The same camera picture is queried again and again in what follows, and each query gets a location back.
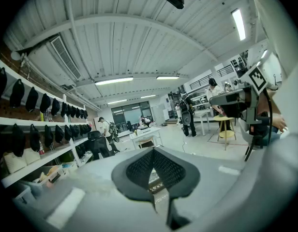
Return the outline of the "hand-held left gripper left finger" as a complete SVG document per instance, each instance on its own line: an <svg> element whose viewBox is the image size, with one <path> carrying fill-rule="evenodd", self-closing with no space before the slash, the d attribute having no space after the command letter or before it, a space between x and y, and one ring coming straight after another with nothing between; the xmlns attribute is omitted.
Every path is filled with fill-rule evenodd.
<svg viewBox="0 0 298 232"><path fill-rule="evenodd" d="M59 181L33 205L34 226L41 232L168 232L151 203L126 198L111 180L114 167L137 153L94 161Z"/></svg>

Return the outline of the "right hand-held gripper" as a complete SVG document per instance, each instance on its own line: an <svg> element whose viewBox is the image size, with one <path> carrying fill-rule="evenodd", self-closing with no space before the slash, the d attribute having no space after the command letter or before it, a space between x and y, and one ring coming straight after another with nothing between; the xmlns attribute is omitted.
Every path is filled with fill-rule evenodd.
<svg viewBox="0 0 298 232"><path fill-rule="evenodd" d="M270 143L270 114L257 112L261 95L265 96L265 104L270 103L267 84L259 67L254 66L238 80L237 90L213 96L209 100L211 105L221 105L225 116L238 118L241 128L250 135L249 148L255 145L263 147Z"/></svg>

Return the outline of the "person's right forearm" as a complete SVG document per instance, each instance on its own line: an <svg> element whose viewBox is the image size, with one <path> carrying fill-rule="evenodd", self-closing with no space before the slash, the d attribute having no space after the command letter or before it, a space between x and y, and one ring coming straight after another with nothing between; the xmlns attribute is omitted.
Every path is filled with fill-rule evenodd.
<svg viewBox="0 0 298 232"><path fill-rule="evenodd" d="M284 118L281 116L281 112L277 107L275 101L273 100L273 96L276 94L276 91L268 90L267 91L269 100L272 106L272 113L275 114L272 118L272 125L278 128L281 132L287 127ZM259 95L259 102L257 107L257 114L261 114L263 112L269 112L269 104L267 97L265 96L264 92L260 93Z"/></svg>

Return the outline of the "yellow round side table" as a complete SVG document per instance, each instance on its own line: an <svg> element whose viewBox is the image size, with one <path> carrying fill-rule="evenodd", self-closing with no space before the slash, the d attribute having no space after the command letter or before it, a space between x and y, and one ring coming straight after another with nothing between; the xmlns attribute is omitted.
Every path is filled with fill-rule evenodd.
<svg viewBox="0 0 298 232"><path fill-rule="evenodd" d="M218 134L218 140L220 138L224 139L224 149L226 150L227 147L227 139L234 137L235 140L236 138L236 133L234 131L234 126L233 126L233 117L226 117L226 116L215 116L214 120L217 122L220 122L220 127L219 127L219 134ZM226 122L229 121L230 122L230 130L227 130L227 125Z"/></svg>

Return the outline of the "black mezzanine railing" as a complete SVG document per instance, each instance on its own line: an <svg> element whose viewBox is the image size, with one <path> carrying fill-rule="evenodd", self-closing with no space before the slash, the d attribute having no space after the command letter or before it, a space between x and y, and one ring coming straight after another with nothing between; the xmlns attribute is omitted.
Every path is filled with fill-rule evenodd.
<svg viewBox="0 0 298 232"><path fill-rule="evenodd" d="M223 68L217 70L217 74L219 78L227 76L230 73L234 73L234 69L231 65L227 65ZM206 87L209 84L209 79L213 78L213 74L205 75L202 78L198 78L196 81L189 84L191 90Z"/></svg>

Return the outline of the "white storage box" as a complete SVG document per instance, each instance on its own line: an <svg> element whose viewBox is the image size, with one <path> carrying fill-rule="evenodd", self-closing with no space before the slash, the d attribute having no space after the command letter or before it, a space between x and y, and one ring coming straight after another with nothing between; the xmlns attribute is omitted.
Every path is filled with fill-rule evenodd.
<svg viewBox="0 0 298 232"><path fill-rule="evenodd" d="M62 169L65 173L71 173L71 172L77 170L77 168L78 168L77 163L75 161L64 162L61 165L62 165Z"/></svg>

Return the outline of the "shelved clear plastic storage bins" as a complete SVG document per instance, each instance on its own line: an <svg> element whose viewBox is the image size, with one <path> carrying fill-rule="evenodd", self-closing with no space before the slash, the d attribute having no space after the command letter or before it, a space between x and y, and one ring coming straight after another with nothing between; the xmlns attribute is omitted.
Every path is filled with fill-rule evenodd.
<svg viewBox="0 0 298 232"><path fill-rule="evenodd" d="M33 203L63 177L61 165L40 167L14 184L14 200L24 204Z"/></svg>

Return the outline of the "green box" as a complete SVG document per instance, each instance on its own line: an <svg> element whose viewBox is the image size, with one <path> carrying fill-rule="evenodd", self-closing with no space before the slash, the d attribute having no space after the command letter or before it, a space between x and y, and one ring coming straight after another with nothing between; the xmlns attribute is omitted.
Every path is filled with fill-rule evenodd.
<svg viewBox="0 0 298 232"><path fill-rule="evenodd" d="M75 159L75 157L74 157L72 151L65 152L64 154L59 156L59 160L62 163L72 162L72 161L74 161L74 159Z"/></svg>

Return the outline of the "black office chair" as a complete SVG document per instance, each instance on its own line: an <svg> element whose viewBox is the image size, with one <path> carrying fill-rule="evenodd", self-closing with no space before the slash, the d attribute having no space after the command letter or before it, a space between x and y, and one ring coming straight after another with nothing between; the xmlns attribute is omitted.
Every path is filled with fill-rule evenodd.
<svg viewBox="0 0 298 232"><path fill-rule="evenodd" d="M93 154L94 160L99 160L99 154L103 158L113 156L113 153L107 147L107 140L102 134L96 130L88 133L88 147Z"/></svg>

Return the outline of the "white metal shelf unit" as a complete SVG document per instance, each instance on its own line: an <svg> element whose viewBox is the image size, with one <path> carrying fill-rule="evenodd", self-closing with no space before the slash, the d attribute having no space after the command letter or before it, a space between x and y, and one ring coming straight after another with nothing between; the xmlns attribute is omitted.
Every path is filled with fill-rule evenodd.
<svg viewBox="0 0 298 232"><path fill-rule="evenodd" d="M32 82L28 81L18 73L16 73L14 70L9 68L4 62L0 60L0 69L4 69L7 74L7 85L8 87L3 92L3 98L8 99L12 93L12 87L16 81L21 80L21 82L24 84L25 87L25 95L22 99L21 103L25 104L27 100L27 96L30 92L30 89L34 87L34 89L39 94L39 99L37 101L36 107L39 107L39 104L41 103L42 96L46 94L50 99L56 99L58 102L66 102L66 96L63 96L63 98L59 98L49 92L46 92L45 90L41 89L40 87L35 86ZM38 129L39 132L45 130L45 126L50 127L52 130L55 129L55 126L60 126L64 128L65 125L81 125L83 122L69 122L68 118L65 117L63 122L46 122L46 121L35 121L35 120L27 120L27 119L17 119L17 118L6 118L0 116L0 126L4 126L5 128L2 129L2 133L10 133L12 132L12 127L14 124L17 124L23 132L29 132L30 131L30 125L33 124L36 129ZM75 147L77 145L80 145L81 143L84 143L87 140L87 137L84 139L78 139L78 140L70 140L67 144L64 144L62 146L57 147L56 149L47 151L43 155L41 155L41 158L24 168L16 171L15 173L12 173L8 175L7 177L3 178L1 180L3 186L5 188L9 187L10 185L14 184L15 182L19 181L23 177L27 176L31 172L37 170L38 168L44 166L45 164L49 163L53 159L61 156L62 154L72 151L74 158L76 160L76 163L78 166L81 166L83 162L79 159Z"/></svg>

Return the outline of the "wooden chair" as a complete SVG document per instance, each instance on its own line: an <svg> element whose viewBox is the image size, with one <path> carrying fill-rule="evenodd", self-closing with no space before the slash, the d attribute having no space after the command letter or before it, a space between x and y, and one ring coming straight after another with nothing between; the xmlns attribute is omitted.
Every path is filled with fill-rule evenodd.
<svg viewBox="0 0 298 232"><path fill-rule="evenodd" d="M146 148L146 147L152 147L154 146L154 142L152 139L139 141L139 148Z"/></svg>

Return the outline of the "white perforated storage basket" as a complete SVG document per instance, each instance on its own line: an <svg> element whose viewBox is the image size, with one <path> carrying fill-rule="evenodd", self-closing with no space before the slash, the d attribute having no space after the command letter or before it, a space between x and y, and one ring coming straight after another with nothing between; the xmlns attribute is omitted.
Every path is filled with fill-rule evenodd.
<svg viewBox="0 0 298 232"><path fill-rule="evenodd" d="M10 174L13 174L27 166L23 157L17 157L13 152L3 154L3 158Z"/></svg>
<svg viewBox="0 0 298 232"><path fill-rule="evenodd" d="M35 152L31 148L24 149L23 158L27 165L30 165L41 159L39 152Z"/></svg>

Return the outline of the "large dark framed window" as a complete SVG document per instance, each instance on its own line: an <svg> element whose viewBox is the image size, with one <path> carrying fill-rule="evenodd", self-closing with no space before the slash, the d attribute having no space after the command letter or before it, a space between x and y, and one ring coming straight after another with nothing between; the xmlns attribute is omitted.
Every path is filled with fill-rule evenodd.
<svg viewBox="0 0 298 232"><path fill-rule="evenodd" d="M112 108L111 111L114 124L119 132L130 131L130 128L138 128L142 117L152 120L148 101Z"/></svg>

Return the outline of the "person's beige shirt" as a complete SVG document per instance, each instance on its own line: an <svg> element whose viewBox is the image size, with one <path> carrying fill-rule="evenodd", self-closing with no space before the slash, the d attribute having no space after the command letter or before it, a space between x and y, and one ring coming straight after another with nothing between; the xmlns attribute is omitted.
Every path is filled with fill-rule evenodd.
<svg viewBox="0 0 298 232"><path fill-rule="evenodd" d="M279 0L254 0L261 26L281 68L282 85L269 92L275 114L298 133L298 28Z"/></svg>

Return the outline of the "white ceiling air conditioner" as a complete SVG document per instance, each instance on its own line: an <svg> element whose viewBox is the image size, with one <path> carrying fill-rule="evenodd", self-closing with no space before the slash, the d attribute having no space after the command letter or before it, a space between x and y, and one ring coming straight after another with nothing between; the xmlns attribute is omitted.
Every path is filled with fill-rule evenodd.
<svg viewBox="0 0 298 232"><path fill-rule="evenodd" d="M82 77L58 34L34 46L14 51L11 57L14 60L26 59L38 72L59 86L74 86Z"/></svg>

